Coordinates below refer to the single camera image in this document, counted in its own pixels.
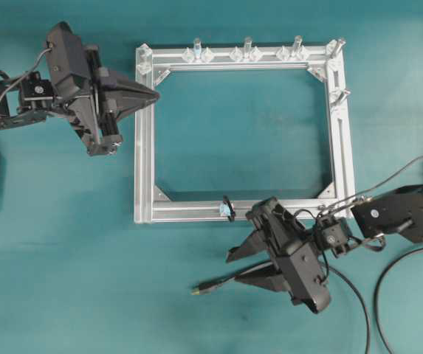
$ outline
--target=metal bracket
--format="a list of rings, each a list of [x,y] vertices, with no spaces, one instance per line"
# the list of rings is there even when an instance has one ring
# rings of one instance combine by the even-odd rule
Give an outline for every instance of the metal bracket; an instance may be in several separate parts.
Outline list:
[[[314,214],[323,204],[331,204],[355,193],[343,60],[344,40],[328,46],[303,46],[296,36],[293,44],[260,46],[246,37],[242,46],[206,47],[196,38],[188,48],[151,49],[143,44],[136,49],[136,80],[155,89],[173,72],[225,71],[254,69],[305,69],[323,83],[326,91],[326,119],[329,126],[332,183],[317,198],[286,199],[281,205],[290,212],[308,209]],[[154,107],[136,112],[134,149],[134,222],[226,221],[220,215],[222,201],[172,201],[155,185]],[[258,201],[233,199],[235,219]],[[343,211],[338,216],[351,217]]]
[[[318,199],[336,198],[336,190],[334,188],[334,182],[331,182],[320,194],[318,194],[317,198]]]
[[[326,70],[322,66],[308,66],[306,71],[316,77],[322,83],[325,83],[326,80],[328,80],[326,76]]]
[[[158,188],[158,186],[154,186],[154,200],[171,201],[171,199],[160,188]]]

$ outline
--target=teal surface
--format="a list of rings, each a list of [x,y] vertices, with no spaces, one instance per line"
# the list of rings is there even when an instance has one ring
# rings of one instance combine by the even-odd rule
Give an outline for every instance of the teal surface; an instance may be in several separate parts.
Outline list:
[[[188,44],[200,36],[237,44],[251,35],[267,44],[302,35],[324,44],[343,36],[357,189],[423,153],[423,1],[0,0],[0,69],[31,66],[60,20],[100,45],[105,66],[130,75],[142,42]],[[47,75],[44,64],[41,71]],[[324,184],[319,86],[296,72],[259,75],[195,73],[163,83],[157,164],[168,190],[186,199],[205,190],[311,194]],[[215,106],[221,99],[225,109]],[[125,143],[108,158],[89,158],[59,119],[0,132],[1,354],[363,352],[360,305],[335,276],[332,303],[317,316],[285,294],[244,285],[191,296],[199,280],[247,264],[225,265],[224,256],[250,225],[134,225],[134,120],[120,130]],[[306,163],[311,170],[302,173]],[[209,176],[216,168],[222,172]],[[200,170],[206,177],[197,181]],[[423,183],[423,163],[382,190],[409,183]],[[330,263],[370,302],[378,273],[410,247],[394,235],[381,254],[358,250]],[[396,352],[423,353],[423,255],[388,276],[381,302]],[[375,334],[371,352],[384,353]]]

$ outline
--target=aluminum frame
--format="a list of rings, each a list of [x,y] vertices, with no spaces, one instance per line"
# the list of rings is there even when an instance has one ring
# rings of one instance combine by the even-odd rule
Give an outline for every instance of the aluminum frame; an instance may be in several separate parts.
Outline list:
[[[202,49],[197,38],[192,49],[151,49],[143,44],[136,49],[136,81],[155,89],[169,74],[180,71],[222,71],[251,69],[305,69],[325,86],[326,116],[329,125],[333,182],[316,198],[283,199],[290,212],[305,208],[317,214],[321,208],[355,192],[343,60],[343,38],[325,46],[303,46],[300,36],[292,46],[252,45]],[[155,185],[154,106],[136,112],[134,151],[134,222],[161,223],[186,221],[227,221],[220,216],[221,201],[172,201]],[[258,201],[232,201],[236,220]],[[349,211],[339,216],[351,217]]]

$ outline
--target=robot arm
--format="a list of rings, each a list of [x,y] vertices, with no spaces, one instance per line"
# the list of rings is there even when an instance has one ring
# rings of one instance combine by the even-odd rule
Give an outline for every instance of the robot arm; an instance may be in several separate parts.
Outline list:
[[[11,117],[6,97],[0,102],[0,130],[67,119],[90,156],[114,154],[123,141],[117,123],[159,99],[159,94],[101,65],[97,46],[84,46],[66,22],[47,35],[51,81],[33,72],[14,89],[18,115]],[[0,94],[10,80],[0,81]]]

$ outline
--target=small clamp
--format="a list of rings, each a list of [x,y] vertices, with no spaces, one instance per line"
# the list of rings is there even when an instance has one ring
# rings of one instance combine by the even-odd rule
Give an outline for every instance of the small clamp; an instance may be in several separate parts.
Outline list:
[[[219,206],[221,216],[227,216],[227,219],[232,223],[235,220],[235,211],[229,198],[223,195],[223,202]]]

